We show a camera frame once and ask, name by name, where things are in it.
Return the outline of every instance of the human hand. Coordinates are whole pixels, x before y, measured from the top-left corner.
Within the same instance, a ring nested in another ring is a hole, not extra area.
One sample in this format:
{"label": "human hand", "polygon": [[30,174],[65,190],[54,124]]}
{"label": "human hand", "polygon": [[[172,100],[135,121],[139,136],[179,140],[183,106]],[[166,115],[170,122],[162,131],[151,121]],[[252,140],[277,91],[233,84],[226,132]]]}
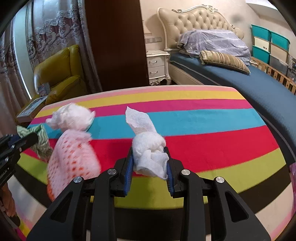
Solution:
{"label": "human hand", "polygon": [[0,198],[2,199],[6,215],[9,217],[13,217],[15,215],[15,201],[12,198],[12,194],[8,189],[7,183],[4,184],[4,186],[0,190]]}

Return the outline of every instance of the wooden door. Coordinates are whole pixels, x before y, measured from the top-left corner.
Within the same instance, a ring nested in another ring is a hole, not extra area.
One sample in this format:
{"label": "wooden door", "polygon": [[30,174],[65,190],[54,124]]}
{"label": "wooden door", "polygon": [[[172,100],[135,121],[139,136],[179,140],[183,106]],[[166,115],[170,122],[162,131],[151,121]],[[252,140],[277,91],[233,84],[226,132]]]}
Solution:
{"label": "wooden door", "polygon": [[103,91],[148,86],[139,0],[85,0],[85,9]]}

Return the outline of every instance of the lace curtain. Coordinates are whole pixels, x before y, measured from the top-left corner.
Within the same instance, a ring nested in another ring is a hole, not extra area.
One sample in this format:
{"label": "lace curtain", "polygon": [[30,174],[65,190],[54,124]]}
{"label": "lace curtain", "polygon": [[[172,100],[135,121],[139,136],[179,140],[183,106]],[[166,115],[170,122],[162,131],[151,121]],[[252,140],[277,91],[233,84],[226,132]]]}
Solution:
{"label": "lace curtain", "polygon": [[26,38],[33,70],[59,50],[78,44],[88,91],[102,91],[88,37],[84,0],[30,2],[26,14]]}
{"label": "lace curtain", "polygon": [[16,133],[16,114],[29,101],[17,65],[13,24],[14,20],[0,38],[0,137]]}

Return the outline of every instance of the blue mattress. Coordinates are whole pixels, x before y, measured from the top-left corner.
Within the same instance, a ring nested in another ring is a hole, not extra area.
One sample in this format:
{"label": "blue mattress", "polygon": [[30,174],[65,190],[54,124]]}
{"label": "blue mattress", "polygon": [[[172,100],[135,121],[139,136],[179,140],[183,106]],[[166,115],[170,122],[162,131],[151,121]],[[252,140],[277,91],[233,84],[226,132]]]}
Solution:
{"label": "blue mattress", "polygon": [[296,161],[296,96],[281,83],[254,66],[251,74],[202,65],[197,58],[176,53],[170,57],[174,66],[205,85],[222,85],[237,89],[263,118],[276,138],[287,164]]}

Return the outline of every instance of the tufted headboard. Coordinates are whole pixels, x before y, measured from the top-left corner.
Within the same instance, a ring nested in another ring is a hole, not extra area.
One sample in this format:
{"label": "tufted headboard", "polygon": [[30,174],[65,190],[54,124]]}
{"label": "tufted headboard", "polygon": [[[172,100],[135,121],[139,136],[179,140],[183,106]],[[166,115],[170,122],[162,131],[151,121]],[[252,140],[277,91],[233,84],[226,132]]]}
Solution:
{"label": "tufted headboard", "polygon": [[160,7],[157,16],[165,32],[165,51],[177,48],[180,34],[192,29],[225,29],[234,32],[240,39],[244,33],[230,25],[212,6],[198,5],[182,11]]}

